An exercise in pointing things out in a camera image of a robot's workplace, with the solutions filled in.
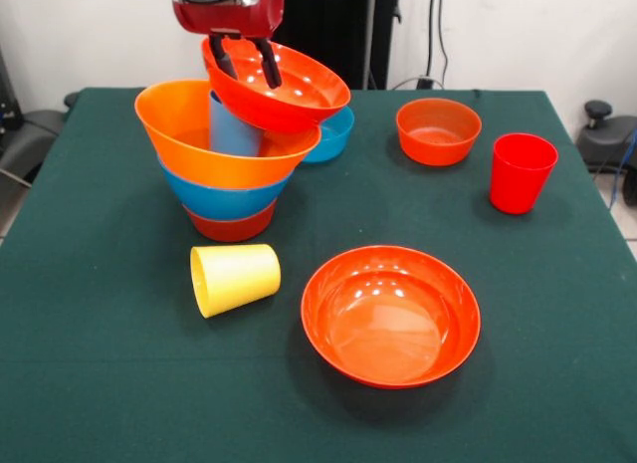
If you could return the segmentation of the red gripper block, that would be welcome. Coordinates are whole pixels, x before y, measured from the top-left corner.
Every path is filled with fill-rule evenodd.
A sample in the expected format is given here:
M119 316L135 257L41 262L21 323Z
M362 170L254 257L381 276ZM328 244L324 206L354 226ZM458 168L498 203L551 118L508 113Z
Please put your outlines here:
M270 89L282 84L271 38L283 21L285 0L172 0L179 24L188 32L208 35L218 68L232 79L237 73L223 39L256 38L264 77Z

